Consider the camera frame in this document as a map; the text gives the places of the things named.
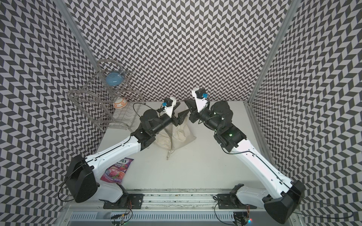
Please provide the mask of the cream cloth soil bag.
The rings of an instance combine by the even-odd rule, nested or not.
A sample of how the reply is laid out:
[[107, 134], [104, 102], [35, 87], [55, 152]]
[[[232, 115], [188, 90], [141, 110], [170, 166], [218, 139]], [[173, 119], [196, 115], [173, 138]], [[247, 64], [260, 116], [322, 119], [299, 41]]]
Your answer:
[[166, 150], [166, 159], [178, 149], [188, 145], [196, 139], [189, 128], [189, 117], [187, 116], [181, 125], [174, 126], [172, 123], [156, 136], [155, 144]]

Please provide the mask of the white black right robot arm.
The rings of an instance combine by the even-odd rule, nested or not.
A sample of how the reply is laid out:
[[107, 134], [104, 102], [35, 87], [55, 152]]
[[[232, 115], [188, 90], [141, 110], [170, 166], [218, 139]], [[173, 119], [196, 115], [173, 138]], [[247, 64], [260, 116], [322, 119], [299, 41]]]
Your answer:
[[276, 222], [285, 224], [304, 198], [303, 182], [293, 181], [276, 169], [252, 145], [247, 136], [232, 123], [228, 102], [209, 105], [206, 99], [186, 99], [190, 121], [201, 121], [214, 131], [214, 139], [229, 155], [242, 161], [264, 185], [263, 189], [240, 186], [235, 197], [241, 204], [263, 208]]

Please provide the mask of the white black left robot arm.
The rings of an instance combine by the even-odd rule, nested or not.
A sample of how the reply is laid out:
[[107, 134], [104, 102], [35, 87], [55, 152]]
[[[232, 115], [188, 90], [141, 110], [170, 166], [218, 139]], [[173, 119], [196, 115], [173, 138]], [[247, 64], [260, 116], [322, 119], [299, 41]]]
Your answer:
[[158, 115], [157, 110], [149, 109], [140, 117], [138, 128], [125, 140], [99, 153], [72, 158], [64, 184], [73, 200], [77, 203], [98, 200], [117, 202], [123, 195], [122, 188], [115, 183], [102, 181], [101, 177], [109, 167], [149, 147], [156, 140], [157, 134], [169, 124], [183, 124], [189, 110], [175, 115], [174, 109], [179, 105], [177, 102], [171, 107], [162, 107], [162, 116]]

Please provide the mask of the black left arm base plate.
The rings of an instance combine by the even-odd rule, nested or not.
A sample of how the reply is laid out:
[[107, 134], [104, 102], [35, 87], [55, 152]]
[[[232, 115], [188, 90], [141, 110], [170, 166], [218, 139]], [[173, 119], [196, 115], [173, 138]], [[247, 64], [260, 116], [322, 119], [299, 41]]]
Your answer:
[[143, 204], [144, 194], [123, 194], [121, 198], [114, 202], [104, 202], [103, 209], [135, 209], [140, 210]]

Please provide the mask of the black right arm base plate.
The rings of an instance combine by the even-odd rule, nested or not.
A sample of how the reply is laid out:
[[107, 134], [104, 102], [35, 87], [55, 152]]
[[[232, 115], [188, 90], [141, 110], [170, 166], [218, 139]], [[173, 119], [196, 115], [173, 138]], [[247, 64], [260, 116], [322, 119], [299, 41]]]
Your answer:
[[253, 205], [242, 204], [236, 197], [230, 194], [217, 194], [213, 197], [217, 202], [217, 208], [220, 210], [254, 210], [257, 207]]

